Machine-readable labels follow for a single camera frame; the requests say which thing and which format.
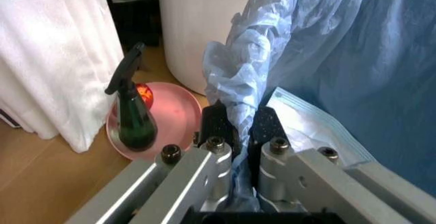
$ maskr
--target green spray bottle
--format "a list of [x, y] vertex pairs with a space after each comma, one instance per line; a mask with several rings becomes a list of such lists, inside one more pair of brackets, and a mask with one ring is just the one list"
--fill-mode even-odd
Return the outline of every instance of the green spray bottle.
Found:
[[109, 95], [118, 91], [118, 135], [121, 142], [133, 151], [150, 148], [157, 135], [154, 118], [132, 82], [144, 47], [139, 42], [124, 56], [105, 90]]

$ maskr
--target white container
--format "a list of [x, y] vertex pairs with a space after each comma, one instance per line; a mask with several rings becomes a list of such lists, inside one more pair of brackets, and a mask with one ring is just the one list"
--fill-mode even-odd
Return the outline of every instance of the white container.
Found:
[[204, 94], [203, 52], [209, 41], [226, 42], [231, 19], [247, 0], [159, 0], [165, 58], [171, 73]]

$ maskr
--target white towel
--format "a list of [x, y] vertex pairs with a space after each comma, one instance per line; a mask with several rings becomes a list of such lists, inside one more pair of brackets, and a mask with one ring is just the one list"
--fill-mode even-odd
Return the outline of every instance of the white towel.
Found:
[[122, 57], [106, 0], [0, 0], [0, 108], [41, 138], [88, 150]]

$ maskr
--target wooden surface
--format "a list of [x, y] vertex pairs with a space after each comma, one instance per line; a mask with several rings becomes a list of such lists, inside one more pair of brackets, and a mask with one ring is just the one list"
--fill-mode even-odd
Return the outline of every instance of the wooden surface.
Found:
[[[180, 84], [161, 47], [147, 47], [136, 82]], [[207, 100], [194, 93], [202, 107]], [[101, 128], [89, 151], [77, 154], [57, 136], [41, 140], [0, 121], [0, 223], [62, 223], [129, 164]]]

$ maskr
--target round pink tray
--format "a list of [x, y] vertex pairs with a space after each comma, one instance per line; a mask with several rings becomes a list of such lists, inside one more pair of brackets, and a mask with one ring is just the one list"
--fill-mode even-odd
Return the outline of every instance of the round pink tray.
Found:
[[157, 124], [157, 138], [153, 146], [143, 152], [128, 149], [119, 140], [116, 102], [106, 118], [106, 132], [114, 148], [129, 159], [154, 160], [167, 144], [177, 144], [186, 150], [193, 133], [199, 130], [201, 107], [197, 99], [186, 89], [163, 82], [146, 83], [153, 92], [151, 114]]

